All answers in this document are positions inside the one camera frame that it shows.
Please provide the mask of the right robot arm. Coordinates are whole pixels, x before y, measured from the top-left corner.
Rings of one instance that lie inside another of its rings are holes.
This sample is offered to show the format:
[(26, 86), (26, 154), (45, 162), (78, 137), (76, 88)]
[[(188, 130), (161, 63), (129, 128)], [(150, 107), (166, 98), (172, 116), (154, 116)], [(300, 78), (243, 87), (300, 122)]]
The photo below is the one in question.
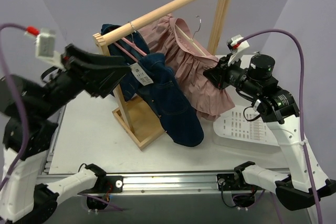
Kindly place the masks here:
[(281, 88), (272, 75), (274, 58), (256, 54), (245, 69), (240, 61), (229, 64), (229, 59), (230, 56), (220, 58), (217, 66), (205, 70), (203, 75), (214, 87), (221, 90), (232, 86), (251, 102), (275, 136), (290, 170), (285, 175), (247, 161), (234, 169), (235, 186), (268, 190), (291, 211), (309, 208), (321, 198), (335, 194), (335, 180), (324, 173), (309, 143), (300, 138), (299, 108), (292, 94)]

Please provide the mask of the pink pleated skirt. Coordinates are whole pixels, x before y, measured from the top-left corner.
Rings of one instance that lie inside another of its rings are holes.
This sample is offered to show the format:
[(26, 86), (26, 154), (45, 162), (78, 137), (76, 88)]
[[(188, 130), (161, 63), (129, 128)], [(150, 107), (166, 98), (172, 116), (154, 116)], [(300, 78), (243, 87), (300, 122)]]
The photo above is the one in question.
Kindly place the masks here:
[(234, 108), (225, 90), (215, 88), (203, 76), (205, 70), (214, 68), (218, 58), (214, 55), (198, 56), (189, 53), (175, 33), (176, 17), (168, 14), (139, 29), (151, 52), (165, 55), (165, 65), (172, 68), (180, 89), (196, 110), (199, 118), (215, 121), (221, 114)]

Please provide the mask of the dark blue denim skirt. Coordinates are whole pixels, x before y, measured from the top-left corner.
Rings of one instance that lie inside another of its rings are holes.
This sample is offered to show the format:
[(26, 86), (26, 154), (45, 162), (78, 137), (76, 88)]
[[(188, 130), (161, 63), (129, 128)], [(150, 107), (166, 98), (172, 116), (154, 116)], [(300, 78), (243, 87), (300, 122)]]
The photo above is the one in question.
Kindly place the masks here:
[(201, 144), (204, 132), (196, 111), (177, 84), (172, 68), (165, 65), (165, 55), (150, 52), (135, 62), (113, 44), (108, 49), (110, 55), (122, 56), (125, 65), (138, 63), (154, 82), (143, 86), (128, 73), (120, 82), (124, 100), (130, 101), (135, 95), (141, 97), (174, 143), (187, 147)]

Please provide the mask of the cream hanger with metal hook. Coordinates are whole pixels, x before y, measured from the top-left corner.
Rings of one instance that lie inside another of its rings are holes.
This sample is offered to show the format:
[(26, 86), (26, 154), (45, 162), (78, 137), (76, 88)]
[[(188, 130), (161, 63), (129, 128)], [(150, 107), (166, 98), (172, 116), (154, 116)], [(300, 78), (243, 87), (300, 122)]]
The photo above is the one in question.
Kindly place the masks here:
[(204, 57), (213, 55), (195, 39), (195, 35), (200, 32), (202, 27), (201, 17), (196, 15), (195, 18), (198, 20), (198, 28), (193, 32), (190, 31), (190, 28), (184, 19), (176, 19), (174, 28), (175, 33), (178, 36), (177, 40), (181, 42), (181, 44), (187, 49), (189, 53)]

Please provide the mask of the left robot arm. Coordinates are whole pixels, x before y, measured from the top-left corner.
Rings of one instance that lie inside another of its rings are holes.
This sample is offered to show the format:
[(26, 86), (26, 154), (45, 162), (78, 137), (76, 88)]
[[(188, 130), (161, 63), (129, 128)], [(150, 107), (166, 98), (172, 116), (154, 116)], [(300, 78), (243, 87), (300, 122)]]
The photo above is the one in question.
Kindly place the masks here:
[(56, 74), (44, 85), (10, 74), (1, 79), (3, 137), (1, 218), (6, 223), (43, 223), (58, 205), (85, 190), (102, 191), (106, 172), (89, 164), (56, 182), (36, 182), (58, 127), (50, 117), (85, 91), (105, 98), (131, 71), (121, 56), (92, 54), (68, 45)]

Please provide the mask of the pink hanger with metal hook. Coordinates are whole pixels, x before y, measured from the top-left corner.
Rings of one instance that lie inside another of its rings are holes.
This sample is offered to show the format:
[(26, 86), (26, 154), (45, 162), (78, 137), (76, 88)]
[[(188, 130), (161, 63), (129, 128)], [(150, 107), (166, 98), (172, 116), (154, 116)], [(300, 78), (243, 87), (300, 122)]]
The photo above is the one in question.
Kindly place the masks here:
[(129, 22), (129, 24), (131, 25), (133, 32), (114, 42), (113, 45), (119, 48), (119, 50), (124, 52), (124, 54), (133, 61), (138, 62), (139, 59), (148, 55), (150, 50), (143, 37), (136, 31), (134, 25), (131, 22)]

